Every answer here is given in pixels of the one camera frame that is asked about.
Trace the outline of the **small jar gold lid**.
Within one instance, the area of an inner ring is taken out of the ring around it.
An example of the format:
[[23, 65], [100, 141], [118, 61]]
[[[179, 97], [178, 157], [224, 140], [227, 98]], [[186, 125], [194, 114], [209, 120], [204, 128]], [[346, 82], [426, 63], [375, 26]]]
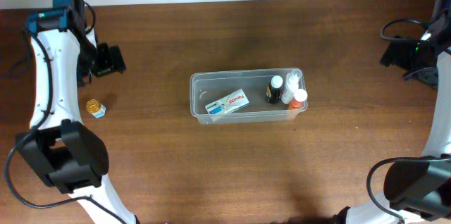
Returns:
[[106, 114], [106, 107], [96, 99], [90, 99], [86, 103], [86, 109], [95, 118], [100, 118]]

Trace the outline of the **orange tablet tube white cap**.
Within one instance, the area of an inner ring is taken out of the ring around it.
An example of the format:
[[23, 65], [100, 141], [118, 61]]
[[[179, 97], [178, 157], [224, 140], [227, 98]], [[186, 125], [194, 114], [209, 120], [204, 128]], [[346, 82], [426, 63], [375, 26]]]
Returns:
[[297, 89], [293, 94], [293, 98], [288, 105], [288, 110], [297, 110], [301, 109], [304, 102], [307, 100], [308, 94], [304, 89]]

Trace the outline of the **white squeeze bottle clear cap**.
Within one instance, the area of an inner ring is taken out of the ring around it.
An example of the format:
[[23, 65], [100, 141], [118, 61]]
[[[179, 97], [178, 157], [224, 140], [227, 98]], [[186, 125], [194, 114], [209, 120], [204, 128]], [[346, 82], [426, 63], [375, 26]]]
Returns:
[[294, 69], [286, 75], [283, 91], [280, 96], [280, 99], [284, 104], [289, 104], [292, 101], [295, 92], [299, 89], [301, 76], [301, 71], [298, 69]]

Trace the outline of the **white Panadol box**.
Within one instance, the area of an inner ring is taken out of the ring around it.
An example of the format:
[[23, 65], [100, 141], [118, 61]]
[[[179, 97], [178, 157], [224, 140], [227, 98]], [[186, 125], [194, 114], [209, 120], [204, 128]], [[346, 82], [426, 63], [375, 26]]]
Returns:
[[222, 115], [233, 113], [248, 105], [249, 99], [243, 89], [239, 89], [221, 99], [207, 104], [205, 109], [209, 115]]

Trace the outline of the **dark syrup bottle white cap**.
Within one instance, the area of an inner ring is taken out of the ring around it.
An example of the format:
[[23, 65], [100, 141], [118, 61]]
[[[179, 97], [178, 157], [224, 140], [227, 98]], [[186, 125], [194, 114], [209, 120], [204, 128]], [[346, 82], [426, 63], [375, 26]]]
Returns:
[[275, 75], [271, 78], [267, 89], [266, 99], [270, 104], [276, 104], [280, 98], [280, 89], [283, 85], [283, 79], [279, 75]]

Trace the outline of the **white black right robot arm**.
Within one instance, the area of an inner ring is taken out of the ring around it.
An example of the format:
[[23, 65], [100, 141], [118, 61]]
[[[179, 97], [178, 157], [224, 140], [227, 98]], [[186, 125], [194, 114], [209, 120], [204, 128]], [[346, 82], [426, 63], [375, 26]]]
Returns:
[[431, 19], [420, 24], [419, 39], [381, 38], [390, 44], [384, 66], [406, 72], [438, 91], [433, 124], [420, 157], [387, 158], [374, 164], [366, 179], [369, 200], [345, 207], [332, 223], [419, 223], [450, 218], [450, 0], [435, 0]]

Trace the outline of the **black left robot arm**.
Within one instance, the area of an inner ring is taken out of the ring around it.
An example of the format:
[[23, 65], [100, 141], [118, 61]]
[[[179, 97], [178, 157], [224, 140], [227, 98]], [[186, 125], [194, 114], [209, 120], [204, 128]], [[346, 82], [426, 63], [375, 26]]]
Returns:
[[105, 143], [80, 116], [78, 87], [126, 69], [118, 46], [98, 43], [87, 24], [90, 9], [84, 0], [52, 0], [28, 16], [23, 32], [35, 57], [35, 106], [29, 131], [17, 135], [11, 151], [95, 223], [138, 223], [109, 179]]

